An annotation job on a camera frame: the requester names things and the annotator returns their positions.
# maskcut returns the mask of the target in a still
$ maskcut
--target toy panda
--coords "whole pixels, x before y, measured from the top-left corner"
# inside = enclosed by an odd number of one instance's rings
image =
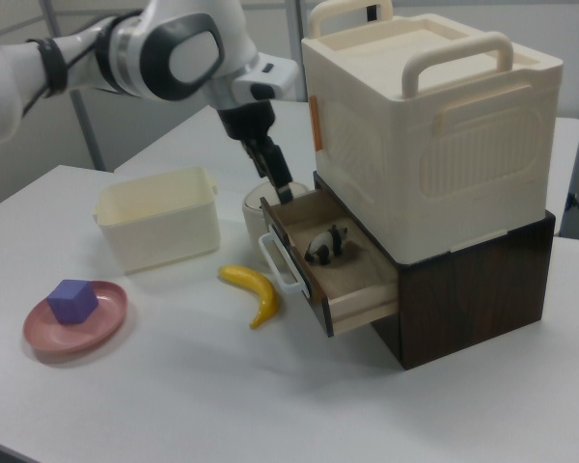
[[[338,229],[333,225],[329,230],[320,233],[316,236],[305,253],[305,260],[307,262],[315,261],[315,256],[319,258],[321,265],[330,263],[330,250],[335,257],[343,253],[341,249],[342,243],[347,239],[347,228]]]

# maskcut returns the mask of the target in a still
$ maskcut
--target blue block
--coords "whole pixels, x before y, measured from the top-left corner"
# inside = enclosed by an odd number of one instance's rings
[[[90,282],[63,280],[47,296],[47,304],[59,323],[83,323],[98,306]]]

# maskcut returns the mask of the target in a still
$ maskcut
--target cream plastic bin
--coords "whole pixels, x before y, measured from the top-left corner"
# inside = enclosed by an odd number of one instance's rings
[[[190,167],[109,186],[95,219],[125,272],[193,257],[219,247],[216,185]]]
[[[380,20],[320,34],[372,4]],[[386,0],[323,2],[309,29],[317,172],[398,263],[544,217],[560,60]]]

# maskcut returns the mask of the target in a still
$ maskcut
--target banana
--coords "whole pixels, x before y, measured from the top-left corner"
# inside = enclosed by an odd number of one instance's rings
[[[250,289],[260,296],[260,309],[249,326],[258,328],[279,311],[279,301],[274,286],[260,272],[242,265],[225,265],[219,269],[219,275],[225,281]]]

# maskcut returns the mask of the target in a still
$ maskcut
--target drawer handle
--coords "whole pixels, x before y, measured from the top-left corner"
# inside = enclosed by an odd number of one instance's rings
[[[279,253],[281,253],[281,256],[283,256],[283,259],[288,265],[288,269],[291,271],[293,278],[296,280],[294,283],[287,283],[283,279],[283,276],[281,275],[281,272],[277,268],[277,265],[274,263],[274,260],[272,260],[272,256],[270,255],[270,253],[268,253],[268,249],[266,248],[266,244],[268,243],[273,243],[279,249]],[[262,254],[265,257],[266,262],[268,262],[270,270],[272,270],[272,273],[274,274],[274,278],[277,280],[277,283],[279,284],[279,287],[283,290],[283,292],[293,294],[295,292],[302,291],[305,293],[305,296],[307,296],[307,298],[311,297],[309,289],[305,284],[305,281],[300,276],[300,273],[298,272],[296,265],[293,263],[293,260],[291,260],[291,257],[288,254],[288,251],[286,250],[285,246],[279,240],[277,233],[275,233],[274,231],[270,231],[267,234],[263,234],[262,236],[260,236],[260,248],[262,249]]]

